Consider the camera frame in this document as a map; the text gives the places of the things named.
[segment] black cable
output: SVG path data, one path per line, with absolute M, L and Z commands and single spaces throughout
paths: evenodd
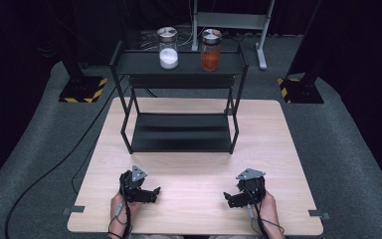
M 93 143 L 93 146 L 90 148 L 89 152 L 87 153 L 87 156 L 86 156 L 85 160 L 83 161 L 82 165 L 80 166 L 79 170 L 77 170 L 76 174 L 74 174 L 74 176 L 71 178 L 71 186 L 73 187 L 73 191 L 76 193 L 76 195 L 78 195 L 79 193 L 77 192 L 76 188 L 74 187 L 74 179 L 76 178 L 77 174 L 79 174 L 79 172 L 83 168 L 83 166 L 86 164 L 87 159 L 89 158 L 90 154 L 93 151 L 93 148 L 95 148 L 95 146 L 96 146 L 97 140 L 98 140 L 98 136 L 95 138 L 95 142 Z
M 253 231 L 255 231 L 257 234 L 259 234 L 260 236 L 264 236 L 262 233 L 260 233 L 259 231 L 256 230 L 256 228 L 254 228 L 254 225 L 253 225 L 253 222 L 254 222 L 254 218 L 251 218 L 251 228 L 253 228 Z
M 145 91 L 153 98 L 157 98 L 157 95 L 155 95 L 150 89 L 145 89 Z
M 126 223 L 121 223 L 119 220 L 119 223 L 121 225 L 125 225 L 125 230 L 123 231 L 123 235 L 122 236 L 119 236 L 117 234 L 114 234 L 112 232 L 110 232 L 110 224 L 113 222 L 113 220 L 116 218 L 117 219 L 117 216 L 115 215 L 109 222 L 109 225 L 107 226 L 107 233 L 110 234 L 110 235 L 114 235 L 114 236 L 117 236 L 119 238 L 126 238 L 128 236 L 128 234 L 132 231 L 132 225 L 131 225 L 131 212 L 129 210 L 129 206 L 128 206 L 128 200 L 125 199 L 125 192 L 123 191 L 123 181 L 124 181 L 124 178 L 122 178 L 122 181 L 120 181 L 119 183 L 121 183 L 121 185 L 119 186 L 119 190 L 121 190 L 121 192 L 119 191 L 119 193 L 122 195 L 123 197 L 123 203 L 125 204 L 125 211 L 126 211 Z
M 126 225 L 126 223 L 125 223 L 125 222 L 121 222 L 117 216 L 118 216 L 118 214 L 115 214 L 115 215 L 113 216 L 113 218 L 110 220 L 109 225 L 107 226 L 107 234 L 116 236 L 116 237 L 118 237 L 118 238 L 122 238 L 122 237 L 119 236 L 118 234 L 115 234 L 115 233 L 113 233 L 113 232 L 110 232 L 110 225 L 111 225 L 111 223 L 114 221 L 114 219 L 116 219 L 116 221 L 119 222 L 120 225 Z
M 256 208 L 256 212 L 257 212 L 257 222 L 259 224 L 259 228 L 260 228 L 260 231 L 262 232 L 262 234 L 269 239 L 269 235 L 268 233 L 266 232 L 265 228 L 263 227 L 263 221 L 261 220 L 262 217 L 260 216 L 260 210 L 259 208 L 257 208 L 257 204 L 256 204 L 256 199 L 254 199 L 253 197 L 253 194 L 250 193 L 250 191 L 248 190 L 248 188 L 246 186 L 244 186 L 244 189 L 247 191 L 247 193 L 250 195 L 251 197 L 251 200 L 253 201 L 253 204 L 254 204 L 254 207 Z
M 245 35 L 242 35 L 242 37 L 240 39 L 236 39 L 235 37 L 231 36 L 231 34 L 228 33 L 228 34 L 222 35 L 222 38 L 223 39 L 231 39 L 232 41 L 235 41 L 235 42 L 242 42 L 245 39 Z
M 260 230 L 262 231 L 263 235 L 266 237 L 266 238 L 269 238 L 265 228 L 263 227 L 263 222 L 267 222 L 269 224 L 272 224 L 272 225 L 275 225 L 277 227 L 279 227 L 283 233 L 285 233 L 285 229 L 283 227 L 281 227 L 281 225 L 278 225 L 276 223 L 273 223 L 269 220 L 266 220 L 266 219 L 263 219 L 262 216 L 260 215 L 260 211 L 262 209 L 262 202 L 260 202 L 260 206 L 259 208 L 257 207 L 256 205 L 256 200 L 254 199 L 253 195 L 250 193 L 250 191 L 248 190 L 247 187 L 244 187 L 244 189 L 247 191 L 247 193 L 250 195 L 251 197 L 251 200 L 253 201 L 253 204 L 254 204 L 254 207 L 256 208 L 256 212 L 257 212 L 257 221 L 258 221 L 258 224 L 259 224 L 259 228 Z M 251 220 L 251 227 L 253 228 L 253 230 L 255 230 L 255 228 L 253 227 L 253 219 Z
M 113 90 L 111 91 L 109 97 L 107 98 L 106 102 L 103 104 L 103 107 L 100 109 L 100 111 L 98 112 L 97 116 L 95 117 L 95 119 L 93 120 L 93 122 L 90 124 L 90 126 L 86 129 L 85 133 L 82 135 L 82 137 L 79 139 L 79 141 L 77 142 L 77 144 L 68 152 L 68 154 L 60 161 L 58 162 L 55 166 L 53 166 L 50 170 L 48 170 L 45 174 L 43 174 L 41 177 L 39 177 L 35 182 L 33 182 L 29 187 L 27 187 L 23 193 L 17 198 L 17 200 L 15 201 L 15 203 L 12 205 L 11 209 L 9 210 L 8 212 L 8 215 L 7 215 L 7 218 L 5 220 L 5 238 L 9 239 L 9 221 L 11 219 L 11 215 L 13 213 L 13 211 L 15 210 L 15 208 L 17 207 L 18 203 L 20 203 L 21 199 L 23 199 L 23 197 L 27 194 L 27 192 L 29 192 L 37 183 L 39 183 L 43 178 L 45 178 L 46 176 L 48 176 L 50 173 L 52 173 L 55 169 L 57 169 L 61 164 L 63 164 L 70 156 L 71 154 L 77 149 L 77 147 L 80 145 L 80 143 L 84 140 L 84 138 L 86 137 L 86 135 L 88 134 L 88 132 L 92 129 L 92 126 L 96 123 L 98 117 L 100 116 L 100 114 L 102 113 L 102 111 L 104 110 L 105 106 L 107 105 L 109 99 L 111 98 L 111 95 L 113 94 L 115 88 L 113 88 Z
M 188 40 L 190 40 L 190 35 L 192 36 L 192 32 L 178 32 L 177 41 L 179 42 L 181 40 L 187 42 Z
M 153 36 L 153 34 L 145 33 L 141 34 L 139 41 L 139 50 L 147 50 L 154 48 L 157 46 L 157 39 Z

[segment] metal stand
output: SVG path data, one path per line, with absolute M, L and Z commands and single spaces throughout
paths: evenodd
M 193 40 L 191 50 L 198 50 L 197 27 L 224 27 L 262 30 L 260 42 L 256 43 L 256 51 L 257 56 L 259 57 L 260 69 L 265 71 L 267 69 L 267 63 L 265 53 L 263 52 L 263 46 L 268 33 L 274 5 L 275 0 L 271 0 L 266 15 L 207 13 L 198 12 L 198 0 L 194 0 Z
M 307 30 L 305 31 L 304 38 L 306 38 L 310 33 L 309 30 L 312 27 L 313 19 L 316 17 L 318 8 L 321 5 L 321 1 L 318 2 L 316 9 L 311 17 L 310 23 L 308 24 Z M 284 79 L 278 79 L 279 85 L 281 87 L 282 95 L 287 103 L 303 103 L 303 104 L 323 104 L 320 93 L 315 87 L 315 80 L 320 75 L 322 68 L 326 64 L 336 42 L 338 42 L 340 31 L 338 26 L 341 26 L 342 19 L 338 14 L 334 14 L 332 21 L 327 22 L 325 25 L 327 31 L 324 36 L 322 36 L 322 41 L 320 41 L 315 57 L 310 65 L 306 67 L 305 74 L 300 80 L 290 79 L 289 75 L 294 73 L 295 59 L 298 56 L 300 49 L 307 47 L 306 43 L 302 41 L 299 45 L 299 49 L 296 52 L 296 56 L 293 59 L 289 70 L 287 71 L 286 77 Z
M 92 103 L 96 102 L 107 79 L 103 77 L 86 77 L 80 69 L 74 52 L 69 46 L 48 1 L 42 0 L 43 10 L 48 20 L 51 36 L 58 45 L 61 60 L 70 75 L 70 80 L 60 94 L 60 102 Z

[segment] wire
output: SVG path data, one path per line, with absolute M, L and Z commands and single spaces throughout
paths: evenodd
M 182 44 L 180 44 L 178 46 L 184 46 L 184 45 L 187 45 L 187 44 L 191 43 L 191 38 L 192 38 L 193 31 L 194 31 L 194 28 L 193 28 L 193 24 L 194 23 L 192 21 L 192 11 L 191 11 L 191 0 L 188 0 L 188 10 L 189 10 L 189 13 L 190 13 L 191 34 L 190 34 L 190 37 L 185 42 L 183 42 Z
M 210 12 L 213 12 L 213 10 L 215 9 L 215 5 L 216 5 L 216 0 L 213 1 L 212 10 L 210 10 Z M 197 34 L 197 39 L 201 35 L 201 33 L 204 31 L 204 29 L 206 29 L 206 27 L 203 27 L 203 29 L 201 29 L 200 33 Z
M 271 222 L 271 221 L 269 221 L 269 220 L 266 220 L 266 219 L 263 219 L 263 218 L 260 218 L 260 219 L 262 219 L 262 221 L 264 221 L 264 222 L 267 222 L 267 223 L 269 223 L 269 224 L 272 224 L 272 225 L 274 225 L 274 226 L 279 227 L 279 228 L 281 229 L 282 233 L 285 233 L 285 229 L 284 229 L 281 225 L 278 225 L 278 224 L 276 224 L 276 223 L 273 223 L 273 222 Z
M 255 221 L 255 219 L 252 218 L 252 219 L 251 219 L 251 228 L 253 228 L 253 230 L 254 230 L 257 234 L 259 234 L 259 235 L 261 235 L 261 236 L 264 236 L 263 233 L 259 232 L 258 230 L 256 230 L 256 228 L 254 228 L 254 223 L 253 223 L 254 221 Z
M 141 34 L 139 41 L 139 49 L 140 50 L 148 50 L 157 47 L 157 39 L 153 36 L 153 34 L 145 33 Z
M 83 161 L 82 165 L 80 166 L 79 170 L 77 170 L 76 174 L 74 174 L 73 178 L 71 178 L 71 186 L 73 187 L 73 191 L 75 194 L 79 194 L 79 193 L 77 192 L 76 188 L 74 187 L 74 179 L 76 178 L 77 174 L 79 174 L 79 172 L 83 168 L 83 166 L 86 164 L 86 161 L 89 158 L 89 155 L 92 153 L 93 148 L 95 148 L 95 146 L 96 146 L 97 140 L 98 140 L 98 136 L 95 138 L 95 142 L 93 143 L 93 146 L 90 148 L 90 150 L 89 150 L 85 160 Z
M 126 225 L 125 225 L 125 231 L 123 232 L 122 238 L 126 238 L 127 235 L 131 233 L 132 231 L 132 224 L 131 224 L 131 213 L 128 206 L 128 200 L 125 200 L 125 191 L 123 191 L 123 181 L 124 181 L 124 178 L 122 178 L 120 190 L 122 190 L 121 194 L 123 197 L 123 201 L 125 202 Z
M 53 166 L 51 169 L 49 169 L 45 174 L 43 174 L 41 177 L 39 177 L 35 182 L 33 182 L 29 187 L 27 187 L 23 193 L 17 198 L 15 203 L 12 205 L 11 209 L 8 212 L 7 218 L 5 220 L 5 238 L 9 239 L 9 222 L 11 219 L 11 215 L 14 212 L 15 208 L 17 207 L 18 203 L 20 203 L 21 199 L 37 184 L 39 183 L 43 178 L 51 174 L 55 169 L 57 169 L 61 164 L 63 164 L 70 156 L 73 154 L 73 152 L 77 149 L 77 147 L 80 145 L 80 143 L 85 139 L 86 135 L 89 133 L 89 131 L 92 129 L 92 126 L 96 123 L 98 117 L 101 115 L 102 111 L 104 110 L 105 106 L 107 105 L 108 101 L 111 98 L 111 95 L 113 94 L 115 88 L 111 91 L 109 97 L 107 97 L 106 102 L 103 104 L 103 107 L 98 112 L 97 116 L 93 120 L 93 122 L 90 124 L 90 126 L 86 129 L 85 133 L 82 135 L 82 137 L 79 139 L 79 141 L 74 145 L 74 147 L 68 152 L 68 154 L 55 166 Z
M 227 34 L 223 34 L 222 38 L 223 39 L 231 39 L 232 41 L 235 41 L 235 42 L 242 42 L 245 39 L 245 35 L 242 35 L 242 37 L 240 39 L 236 39 L 235 37 L 231 36 L 231 34 L 227 33 Z
M 179 33 L 178 34 L 178 39 L 180 38 L 181 35 L 187 35 L 187 33 Z M 190 36 L 188 37 L 188 39 L 186 41 L 184 41 L 183 43 L 179 44 L 178 47 L 190 44 L 192 42 L 191 38 L 192 38 L 192 31 L 191 31 Z
M 155 95 L 150 89 L 145 89 L 145 91 L 153 98 L 157 98 L 157 95 Z
M 248 190 L 247 186 L 244 185 L 244 189 L 247 191 L 247 193 L 250 195 L 251 197 L 251 200 L 253 201 L 253 204 L 254 204 L 254 207 L 256 208 L 256 212 L 257 212 L 257 222 L 259 224 L 259 228 L 260 230 L 262 231 L 263 235 L 269 239 L 269 235 L 268 233 L 266 232 L 265 228 L 263 227 L 263 221 L 261 220 L 262 217 L 260 216 L 260 209 L 257 208 L 257 204 L 256 204 L 256 200 L 254 199 L 253 197 L 253 194 L 250 193 L 250 191 Z
M 123 239 L 121 236 L 119 236 L 119 235 L 117 235 L 117 234 L 114 234 L 114 233 L 112 233 L 112 232 L 109 232 L 109 231 L 107 231 L 107 234 L 110 234 L 110 235 L 112 235 L 112 236 L 116 236 L 116 237 L 118 237 L 119 239 Z

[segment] gray carpet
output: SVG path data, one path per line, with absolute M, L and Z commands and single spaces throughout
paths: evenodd
M 257 37 L 246 37 L 242 44 L 250 70 L 243 98 L 281 103 L 315 204 L 331 216 L 323 221 L 324 232 L 318 238 L 382 238 L 382 173 L 339 95 L 318 79 L 316 86 L 325 100 L 323 105 L 287 105 L 282 98 L 277 79 L 286 75 L 300 40 L 268 37 L 268 69 L 260 71 L 254 46 Z M 225 41 L 225 45 L 234 43 Z M 108 78 L 97 103 L 59 103 L 69 76 L 64 66 L 57 64 L 29 127 L 2 167 L 0 238 L 5 237 L 5 221 L 17 198 L 52 168 L 14 209 L 10 237 L 105 238 L 104 233 L 70 232 L 69 217 L 62 214 L 65 207 L 75 203 L 89 164 L 89 151 L 109 107 L 106 101 L 116 97 L 108 68 L 89 67 L 84 72 Z M 160 97 L 223 97 L 198 91 L 153 92 Z

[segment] wooden table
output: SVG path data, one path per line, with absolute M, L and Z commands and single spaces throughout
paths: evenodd
M 140 98 L 147 112 L 221 112 L 224 100 Z M 135 122 L 136 113 L 132 113 Z M 119 177 L 133 165 L 148 176 L 142 189 L 160 186 L 156 203 L 144 204 L 132 233 L 171 235 L 255 235 L 247 208 L 230 208 L 223 192 L 238 194 L 236 176 L 246 168 L 266 172 L 266 188 L 276 198 L 286 235 L 319 235 L 322 224 L 281 106 L 275 101 L 241 100 L 240 137 L 235 152 L 136 152 L 129 154 L 119 133 L 124 113 L 114 99 L 72 213 L 73 232 L 105 232 L 110 199 Z M 133 134 L 133 123 L 127 134 Z

